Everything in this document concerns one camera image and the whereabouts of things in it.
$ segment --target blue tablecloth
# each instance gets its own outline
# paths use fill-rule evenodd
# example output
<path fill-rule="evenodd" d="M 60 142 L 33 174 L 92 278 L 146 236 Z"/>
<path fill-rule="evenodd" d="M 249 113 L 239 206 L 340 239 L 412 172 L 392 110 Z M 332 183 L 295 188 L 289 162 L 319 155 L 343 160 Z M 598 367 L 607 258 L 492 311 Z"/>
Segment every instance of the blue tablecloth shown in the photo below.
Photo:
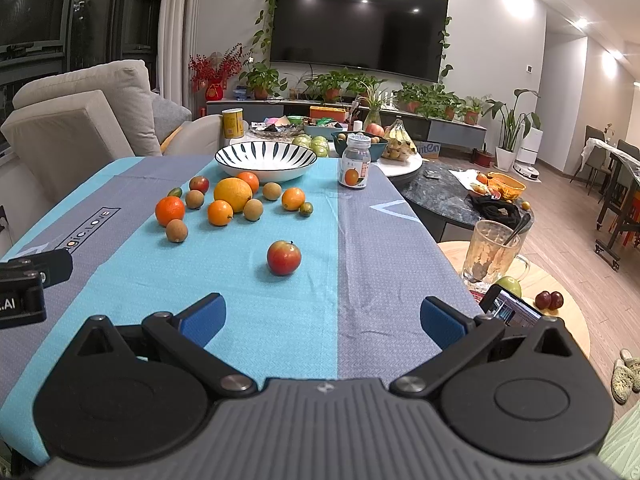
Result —
<path fill-rule="evenodd" d="M 264 202 L 257 222 L 222 228 L 187 210 L 189 236 L 171 244 L 158 200 L 190 178 L 226 175 L 208 156 L 126 158 L 108 165 L 36 224 L 4 259 L 69 246 L 74 272 L 45 292 L 44 323 L 0 335 L 0 436 L 36 463 L 47 453 L 33 399 L 84 320 L 106 314 L 135 324 L 180 312 L 210 292 L 225 297 L 226 325 L 207 350 L 262 384 L 266 377 L 380 377 L 388 383 L 439 352 L 420 327 L 420 304 L 437 296 L 474 316 L 479 307 L 427 230 L 382 172 L 367 187 L 337 184 L 338 159 L 319 159 L 297 186 L 309 218 Z M 276 240 L 293 240 L 302 264 L 286 278 L 266 267 Z"/>

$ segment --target phone screen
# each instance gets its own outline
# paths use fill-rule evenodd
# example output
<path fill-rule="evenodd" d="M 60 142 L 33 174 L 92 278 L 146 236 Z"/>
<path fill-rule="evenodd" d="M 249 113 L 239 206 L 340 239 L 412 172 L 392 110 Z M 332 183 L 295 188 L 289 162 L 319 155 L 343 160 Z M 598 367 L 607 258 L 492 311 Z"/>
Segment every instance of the phone screen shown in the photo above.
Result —
<path fill-rule="evenodd" d="M 542 314 L 523 300 L 503 289 L 500 289 L 487 314 L 503 320 L 507 325 L 525 327 L 534 326 L 542 317 Z"/>

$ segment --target black cloth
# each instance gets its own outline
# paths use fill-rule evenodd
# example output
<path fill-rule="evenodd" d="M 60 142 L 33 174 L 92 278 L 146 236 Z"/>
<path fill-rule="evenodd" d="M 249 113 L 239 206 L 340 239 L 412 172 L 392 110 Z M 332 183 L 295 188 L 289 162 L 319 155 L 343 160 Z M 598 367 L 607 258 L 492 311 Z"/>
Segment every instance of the black cloth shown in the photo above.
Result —
<path fill-rule="evenodd" d="M 487 220 L 493 220 L 511 229 L 515 229 L 520 222 L 520 211 L 515 204 L 486 196 L 471 196 L 470 199 L 474 209 Z M 502 214 L 498 209 L 504 209 L 507 214 Z"/>

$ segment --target striped bowl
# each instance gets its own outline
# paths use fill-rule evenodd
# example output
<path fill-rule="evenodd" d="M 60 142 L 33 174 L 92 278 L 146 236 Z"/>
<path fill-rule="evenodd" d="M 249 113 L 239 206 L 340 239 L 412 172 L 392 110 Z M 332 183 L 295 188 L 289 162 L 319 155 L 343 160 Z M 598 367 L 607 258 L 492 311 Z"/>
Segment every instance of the striped bowl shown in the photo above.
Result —
<path fill-rule="evenodd" d="M 238 142 L 218 150 L 216 162 L 225 173 L 255 173 L 261 182 L 286 182 L 306 173 L 318 157 L 304 146 L 275 140 Z"/>

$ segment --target ceiling light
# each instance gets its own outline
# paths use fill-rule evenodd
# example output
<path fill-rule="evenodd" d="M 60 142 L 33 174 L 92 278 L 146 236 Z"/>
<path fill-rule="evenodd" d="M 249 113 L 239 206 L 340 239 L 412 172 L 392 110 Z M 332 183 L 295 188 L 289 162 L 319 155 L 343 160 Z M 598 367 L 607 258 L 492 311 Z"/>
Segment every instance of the ceiling light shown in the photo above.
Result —
<path fill-rule="evenodd" d="M 586 18 L 580 18 L 577 22 L 571 23 L 575 28 L 579 28 L 580 30 L 583 30 L 587 25 L 589 25 L 589 22 Z"/>
<path fill-rule="evenodd" d="M 502 0 L 507 10 L 520 20 L 528 20 L 536 10 L 534 0 Z"/>
<path fill-rule="evenodd" d="M 610 52 L 602 54 L 602 69 L 609 79 L 615 78 L 618 73 L 618 62 Z"/>

